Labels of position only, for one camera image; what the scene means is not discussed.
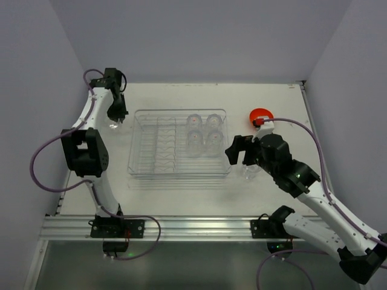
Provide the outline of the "orange plastic bowl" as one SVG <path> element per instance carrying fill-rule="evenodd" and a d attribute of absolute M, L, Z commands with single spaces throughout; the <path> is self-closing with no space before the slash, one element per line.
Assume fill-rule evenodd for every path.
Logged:
<path fill-rule="evenodd" d="M 260 128 L 265 123 L 264 120 L 272 118 L 274 118 L 273 114 L 265 108 L 256 108 L 249 114 L 249 121 L 256 129 Z"/>

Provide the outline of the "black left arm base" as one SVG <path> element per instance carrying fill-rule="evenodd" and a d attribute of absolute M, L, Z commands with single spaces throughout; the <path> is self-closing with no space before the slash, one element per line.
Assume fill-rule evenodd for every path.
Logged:
<path fill-rule="evenodd" d="M 103 253 L 114 258 L 127 251 L 130 239 L 142 239 L 145 229 L 144 219 L 95 216 L 88 224 L 91 226 L 90 236 L 103 239 Z"/>

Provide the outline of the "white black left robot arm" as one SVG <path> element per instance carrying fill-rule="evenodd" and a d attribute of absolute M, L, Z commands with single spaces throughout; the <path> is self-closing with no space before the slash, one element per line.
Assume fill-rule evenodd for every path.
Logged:
<path fill-rule="evenodd" d="M 107 118 L 119 124 L 128 115 L 123 94 L 126 77 L 117 68 L 105 68 L 101 77 L 86 84 L 90 91 L 84 109 L 60 139 L 67 166 L 88 187 L 96 216 L 116 218 L 122 211 L 108 180 L 109 153 L 100 130 Z"/>

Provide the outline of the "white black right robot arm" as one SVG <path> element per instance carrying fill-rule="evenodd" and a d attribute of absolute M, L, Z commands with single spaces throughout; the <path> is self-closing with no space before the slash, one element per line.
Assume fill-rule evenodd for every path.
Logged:
<path fill-rule="evenodd" d="M 236 135 L 225 153 L 231 165 L 244 152 L 243 164 L 257 165 L 275 184 L 312 209 L 323 227 L 297 214 L 288 206 L 273 212 L 264 226 L 275 236 L 298 237 L 327 253 L 355 282 L 365 285 L 386 260 L 386 234 L 362 222 L 332 194 L 326 193 L 320 176 L 307 164 L 294 159 L 288 143 L 278 134 L 262 138 Z"/>

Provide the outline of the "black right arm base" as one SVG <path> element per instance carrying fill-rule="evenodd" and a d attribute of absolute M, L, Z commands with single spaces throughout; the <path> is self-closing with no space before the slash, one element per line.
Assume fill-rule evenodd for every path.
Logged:
<path fill-rule="evenodd" d="M 263 213 L 250 220 L 250 232 L 253 239 L 265 239 L 270 253 L 293 249 L 293 236 L 287 234 L 281 224 Z"/>

